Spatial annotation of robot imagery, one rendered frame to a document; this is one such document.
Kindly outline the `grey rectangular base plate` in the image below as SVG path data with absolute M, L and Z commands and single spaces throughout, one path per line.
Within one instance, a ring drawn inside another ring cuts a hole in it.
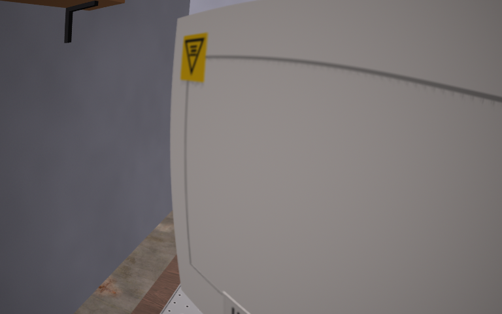
M 160 314 L 203 314 L 184 294 L 179 284 Z

